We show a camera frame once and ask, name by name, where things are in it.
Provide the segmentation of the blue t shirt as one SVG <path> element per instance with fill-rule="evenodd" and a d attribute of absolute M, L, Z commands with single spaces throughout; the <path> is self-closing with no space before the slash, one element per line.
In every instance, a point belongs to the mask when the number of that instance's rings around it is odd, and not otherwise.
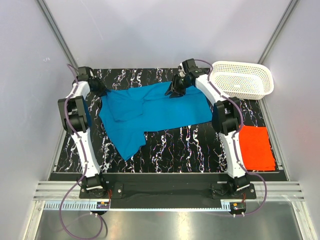
<path fill-rule="evenodd" d="M 196 87 L 182 97 L 165 95 L 169 82 L 110 90 L 101 97 L 99 117 L 120 156 L 129 160 L 146 144 L 146 132 L 158 132 L 207 123 L 212 112 L 205 95 Z"/>

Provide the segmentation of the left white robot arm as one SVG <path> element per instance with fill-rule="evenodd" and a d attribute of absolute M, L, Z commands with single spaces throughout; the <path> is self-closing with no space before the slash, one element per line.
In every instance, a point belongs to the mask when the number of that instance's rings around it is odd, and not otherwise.
<path fill-rule="evenodd" d="M 72 137 L 79 154 L 82 166 L 82 176 L 77 180 L 80 186 L 80 197 L 104 198 L 110 190 L 93 149 L 92 120 L 86 97 L 93 93 L 100 98 L 110 90 L 95 76 L 92 68 L 88 66 L 75 68 L 69 63 L 67 67 L 74 77 L 72 89 L 66 97 L 57 101 L 57 105 L 62 126 Z"/>

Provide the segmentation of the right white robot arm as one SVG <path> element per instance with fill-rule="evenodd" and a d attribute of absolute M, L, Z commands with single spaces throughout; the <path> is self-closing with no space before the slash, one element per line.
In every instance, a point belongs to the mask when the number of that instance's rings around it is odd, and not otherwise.
<path fill-rule="evenodd" d="M 165 92 L 170 98 L 183 97 L 187 88 L 194 86 L 200 90 L 213 106 L 212 127 L 222 141 L 227 160 L 227 174 L 229 180 L 220 190 L 213 192 L 218 196 L 229 195 L 239 198 L 250 186 L 243 162 L 240 147 L 240 131 L 244 126 L 244 119 L 240 109 L 239 99 L 230 97 L 211 79 L 214 70 L 206 73 L 196 65 L 196 59 L 191 58 L 180 63 L 178 73 L 172 77 L 169 88 Z"/>

